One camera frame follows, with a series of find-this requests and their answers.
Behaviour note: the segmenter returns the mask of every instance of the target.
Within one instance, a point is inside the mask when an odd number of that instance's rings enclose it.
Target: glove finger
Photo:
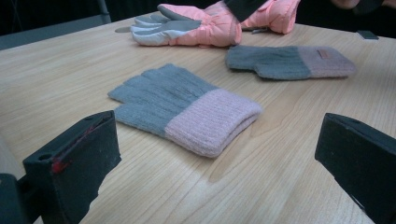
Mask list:
[[[175,94],[156,86],[149,86],[145,89],[121,85],[108,93],[108,96],[114,100],[125,104],[133,105],[160,105],[164,108],[175,108],[177,111],[185,108],[190,104],[189,99],[177,98]]]
[[[135,32],[141,32],[141,31],[151,31],[151,30],[155,30],[158,29],[159,27],[161,27],[161,25],[142,25],[142,24],[137,24],[137,25],[132,25],[131,26],[131,32],[135,33]]]
[[[156,14],[153,14],[153,15],[151,15],[149,17],[138,16],[138,17],[136,17],[134,19],[134,22],[136,24],[146,25],[146,26],[152,26],[152,25],[154,25],[154,26],[157,25],[158,26],[158,25],[167,23],[169,21],[170,21],[170,19],[168,19],[168,18],[166,18],[164,16],[161,16],[161,15],[156,15]]]
[[[146,86],[148,85],[157,85],[157,86],[169,86],[171,88],[181,88],[183,86],[178,85],[177,83],[181,81],[183,83],[188,83],[188,86],[196,85],[210,85],[204,80],[198,78],[196,75],[192,74],[189,70],[181,67],[177,67],[172,65],[171,63],[164,65],[158,69],[149,69],[141,74],[138,77],[132,77],[126,80],[123,84],[127,86]]]
[[[157,9],[167,18],[173,21],[191,21],[202,20],[207,15],[198,7],[173,6],[168,4],[159,4]]]
[[[191,73],[189,70],[167,64],[155,71],[147,71],[142,74],[156,84],[169,87],[171,89],[187,89],[190,92],[207,92],[216,87],[207,83],[201,78]]]
[[[169,21],[156,29],[132,32],[132,36],[141,45],[167,45],[170,40],[183,36],[200,25],[200,21]]]

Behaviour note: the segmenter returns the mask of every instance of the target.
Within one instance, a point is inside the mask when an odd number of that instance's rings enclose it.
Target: knit glove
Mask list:
[[[226,65],[255,71],[260,77],[297,80],[319,77],[347,77],[356,72],[353,62],[330,47],[252,47],[228,50]]]
[[[158,5],[164,15],[137,17],[131,26],[134,40],[140,45],[206,45],[227,47],[241,41],[241,25],[226,7],[202,10],[197,7]]]
[[[132,77],[108,93],[120,101],[116,120],[214,158],[262,112],[247,98],[167,64]]]
[[[268,0],[241,22],[242,29],[266,27],[277,33],[288,34],[294,27],[299,4],[300,0]]]

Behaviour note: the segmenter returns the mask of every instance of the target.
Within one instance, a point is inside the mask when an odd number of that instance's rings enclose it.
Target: black plastic object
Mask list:
[[[382,6],[384,0],[360,0],[353,8],[353,12],[357,15],[370,13]]]
[[[26,158],[26,175],[18,183],[12,175],[0,175],[0,188],[9,183],[0,192],[0,207],[7,205],[0,209],[1,222],[42,216],[46,224],[79,223],[120,160],[113,111],[82,119]]]
[[[228,9],[239,20],[244,21],[267,0],[223,0]]]
[[[356,119],[326,114],[315,159],[375,223],[396,223],[396,139]]]

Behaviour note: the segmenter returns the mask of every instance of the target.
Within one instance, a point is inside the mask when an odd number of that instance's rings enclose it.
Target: table surface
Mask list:
[[[225,66],[225,48],[141,47],[115,30],[133,20],[0,51],[2,172],[91,114],[107,93],[166,63],[258,102],[264,113],[216,159],[117,123],[122,162],[81,223],[372,223],[314,159],[325,113],[396,136],[396,40],[296,24],[243,33],[243,45],[330,46],[358,67],[342,79],[273,81]]]

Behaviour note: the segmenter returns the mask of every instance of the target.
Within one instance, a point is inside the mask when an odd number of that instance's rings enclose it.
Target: pink work glove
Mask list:
[[[241,25],[233,14],[217,3],[210,9],[158,5],[166,17],[137,17],[132,36],[140,45],[213,45],[227,47],[241,41]]]
[[[300,0],[268,0],[250,17],[241,22],[241,27],[243,30],[267,27],[276,33],[288,34],[294,27],[297,6],[299,4]],[[184,18],[190,18],[193,20],[200,20],[200,18],[202,18],[200,13],[186,7],[167,4],[161,4],[159,7],[165,7],[169,11],[173,11]],[[222,3],[222,1],[219,1],[204,10],[205,14],[208,15],[215,14],[217,11],[229,12],[229,9]]]

